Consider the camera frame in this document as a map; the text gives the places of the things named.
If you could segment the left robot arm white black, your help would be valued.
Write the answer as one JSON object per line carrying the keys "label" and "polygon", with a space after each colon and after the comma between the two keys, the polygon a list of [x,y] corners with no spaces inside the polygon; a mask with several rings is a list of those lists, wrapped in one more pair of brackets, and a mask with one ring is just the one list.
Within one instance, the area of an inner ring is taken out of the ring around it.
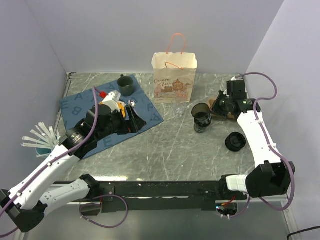
{"label": "left robot arm white black", "polygon": [[93,106],[35,171],[11,190],[0,191],[1,212],[7,213],[18,230],[29,232],[46,215],[67,203],[94,201],[98,197],[100,184],[89,174],[56,190],[49,188],[60,174],[95,149],[100,140],[113,134],[135,134],[146,126],[132,106],[125,106],[125,111],[128,117],[104,104]]}

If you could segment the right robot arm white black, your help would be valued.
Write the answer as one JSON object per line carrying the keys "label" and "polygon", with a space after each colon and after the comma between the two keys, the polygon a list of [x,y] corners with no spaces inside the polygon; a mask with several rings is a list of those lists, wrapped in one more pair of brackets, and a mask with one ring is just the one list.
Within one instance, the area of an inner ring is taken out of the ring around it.
{"label": "right robot arm white black", "polygon": [[290,171],[280,157],[277,145],[263,120],[260,106],[254,107],[256,100],[234,99],[219,91],[219,95],[210,108],[213,114],[227,117],[231,113],[242,128],[254,158],[255,169],[249,174],[223,176],[219,186],[219,195],[230,199],[236,191],[247,193],[253,198],[284,195],[291,184]]}

